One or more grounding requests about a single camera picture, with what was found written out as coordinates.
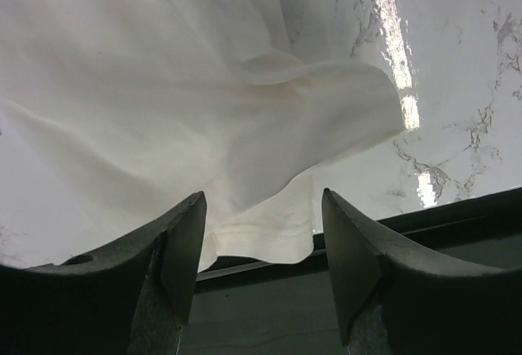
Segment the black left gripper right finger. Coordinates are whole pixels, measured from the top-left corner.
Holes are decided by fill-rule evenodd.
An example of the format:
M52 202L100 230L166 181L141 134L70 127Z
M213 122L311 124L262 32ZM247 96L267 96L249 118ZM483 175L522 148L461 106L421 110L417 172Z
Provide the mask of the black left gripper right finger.
M383 221L326 189L322 221L349 353L520 353L519 189Z

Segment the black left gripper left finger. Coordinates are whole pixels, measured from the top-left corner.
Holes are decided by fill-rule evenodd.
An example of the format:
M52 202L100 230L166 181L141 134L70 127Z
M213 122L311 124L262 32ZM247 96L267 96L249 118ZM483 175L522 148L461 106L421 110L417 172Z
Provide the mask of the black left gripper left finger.
M176 354L206 225L198 192L60 265L1 268L4 354Z

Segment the white Coca-Cola t-shirt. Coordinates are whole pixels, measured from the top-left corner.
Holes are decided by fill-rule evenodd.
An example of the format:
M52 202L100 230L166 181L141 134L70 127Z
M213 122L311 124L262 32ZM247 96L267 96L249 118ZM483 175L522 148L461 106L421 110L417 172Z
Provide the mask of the white Coca-Cola t-shirt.
M290 52L279 0L1 0L1 261L61 264L206 195L200 269L312 251L312 168L403 128L372 65Z

